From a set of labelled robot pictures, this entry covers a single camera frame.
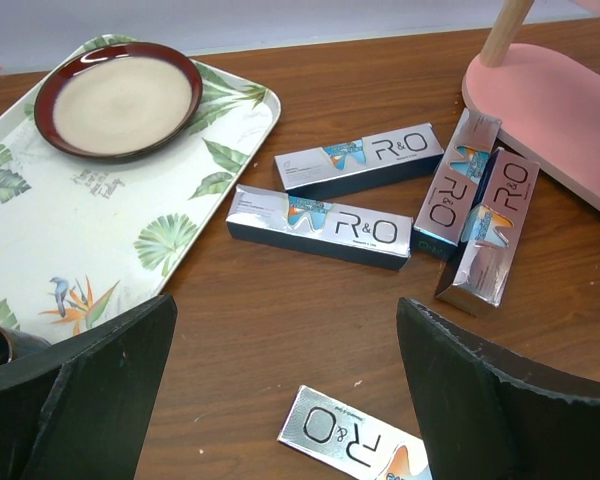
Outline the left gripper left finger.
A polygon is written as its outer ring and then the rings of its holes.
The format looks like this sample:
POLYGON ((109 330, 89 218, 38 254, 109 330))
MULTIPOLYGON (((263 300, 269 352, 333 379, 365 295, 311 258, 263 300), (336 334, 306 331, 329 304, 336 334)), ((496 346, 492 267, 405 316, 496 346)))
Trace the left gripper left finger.
POLYGON ((172 344, 169 294, 0 366, 0 479, 131 479, 172 344))

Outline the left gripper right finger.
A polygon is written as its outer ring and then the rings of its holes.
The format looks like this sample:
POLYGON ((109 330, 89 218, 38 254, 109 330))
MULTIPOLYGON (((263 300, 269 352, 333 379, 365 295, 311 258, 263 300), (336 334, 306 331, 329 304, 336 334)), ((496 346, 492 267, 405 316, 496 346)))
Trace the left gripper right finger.
POLYGON ((600 479, 600 382, 535 362, 422 303, 397 305, 435 479, 600 479))

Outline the silver R&O box front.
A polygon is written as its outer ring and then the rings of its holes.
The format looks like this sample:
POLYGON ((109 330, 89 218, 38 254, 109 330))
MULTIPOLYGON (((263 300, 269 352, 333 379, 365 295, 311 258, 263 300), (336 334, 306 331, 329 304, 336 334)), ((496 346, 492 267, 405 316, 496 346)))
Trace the silver R&O box front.
POLYGON ((278 441, 355 479, 430 479, 424 443, 306 385, 278 441))

